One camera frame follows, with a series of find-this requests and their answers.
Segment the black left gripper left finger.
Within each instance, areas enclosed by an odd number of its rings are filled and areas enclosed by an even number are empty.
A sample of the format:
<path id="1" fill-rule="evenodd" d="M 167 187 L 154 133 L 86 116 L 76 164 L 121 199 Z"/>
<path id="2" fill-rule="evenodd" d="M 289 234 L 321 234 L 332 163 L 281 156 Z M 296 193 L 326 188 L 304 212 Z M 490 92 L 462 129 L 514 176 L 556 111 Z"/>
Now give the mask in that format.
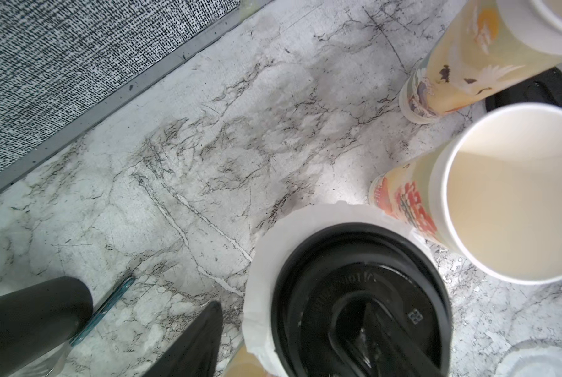
<path id="1" fill-rule="evenodd" d="M 144 376 L 214 376 L 223 327 L 222 306 L 212 301 Z"/>

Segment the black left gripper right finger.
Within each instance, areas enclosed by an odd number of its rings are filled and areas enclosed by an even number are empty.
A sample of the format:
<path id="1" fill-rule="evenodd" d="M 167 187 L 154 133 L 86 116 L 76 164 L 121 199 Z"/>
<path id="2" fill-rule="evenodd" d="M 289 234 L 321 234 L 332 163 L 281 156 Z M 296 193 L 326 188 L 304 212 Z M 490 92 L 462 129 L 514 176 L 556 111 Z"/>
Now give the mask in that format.
<path id="1" fill-rule="evenodd" d="M 372 376 L 443 376 L 398 323 L 377 303 L 367 303 L 363 318 Z"/>

